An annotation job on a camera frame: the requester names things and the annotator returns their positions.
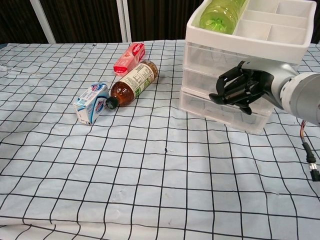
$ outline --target cable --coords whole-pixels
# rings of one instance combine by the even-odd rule
[[[309,144],[305,140],[305,127],[307,122],[305,120],[302,121],[300,126],[300,138],[302,141],[302,146],[306,152],[306,162],[309,164],[310,174],[313,182],[320,182],[320,173],[317,170],[316,158],[311,151]]]

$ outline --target white storage organizer tray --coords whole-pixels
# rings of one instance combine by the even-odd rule
[[[205,0],[189,19],[187,42],[300,64],[311,42],[316,2],[248,0],[233,35],[199,28],[201,14],[210,3],[211,0]]]
[[[233,34],[199,28],[204,2],[186,27],[180,108],[231,127],[258,133],[272,113],[273,105],[263,98],[250,104],[246,115],[236,106],[216,105],[218,77],[246,58],[287,62],[298,68],[313,33],[316,3],[309,0],[247,0]]]

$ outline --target connector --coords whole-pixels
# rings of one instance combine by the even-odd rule
[[[320,182],[320,173],[318,170],[312,169],[310,174],[313,182]]]
[[[315,163],[309,164],[310,174],[313,182],[320,182],[320,173],[317,170],[317,165]]]
[[[306,162],[308,164],[314,164],[316,162],[316,158],[311,151],[311,148],[307,142],[302,143],[302,146],[306,152]]]

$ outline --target green plastic bottle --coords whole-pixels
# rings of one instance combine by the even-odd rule
[[[201,15],[200,28],[223,34],[232,34],[245,1],[212,0]]]

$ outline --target bottle cap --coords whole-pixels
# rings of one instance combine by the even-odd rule
[[[114,96],[111,96],[109,97],[107,100],[106,100],[106,106],[110,109],[115,109],[116,107],[119,106],[119,102],[118,102],[118,99]]]

